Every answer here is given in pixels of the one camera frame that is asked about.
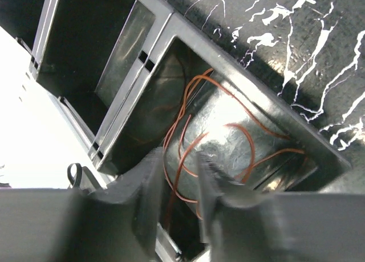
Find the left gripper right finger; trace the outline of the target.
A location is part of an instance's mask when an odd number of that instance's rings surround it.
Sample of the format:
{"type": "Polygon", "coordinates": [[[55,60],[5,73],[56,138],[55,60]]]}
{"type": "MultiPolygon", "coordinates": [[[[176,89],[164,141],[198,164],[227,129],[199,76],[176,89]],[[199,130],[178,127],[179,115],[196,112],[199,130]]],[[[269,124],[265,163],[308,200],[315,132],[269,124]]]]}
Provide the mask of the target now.
{"type": "Polygon", "coordinates": [[[363,261],[364,196],[252,191],[202,152],[200,214],[212,261],[363,261]]]}

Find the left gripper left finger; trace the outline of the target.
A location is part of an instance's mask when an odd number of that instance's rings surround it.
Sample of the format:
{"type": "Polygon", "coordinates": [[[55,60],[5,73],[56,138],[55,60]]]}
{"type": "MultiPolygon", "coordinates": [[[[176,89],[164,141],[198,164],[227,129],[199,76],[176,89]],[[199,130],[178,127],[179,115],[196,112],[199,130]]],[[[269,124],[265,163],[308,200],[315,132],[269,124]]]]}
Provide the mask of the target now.
{"type": "Polygon", "coordinates": [[[163,151],[90,194],[1,191],[2,261],[153,261],[164,181],[163,151]]]}

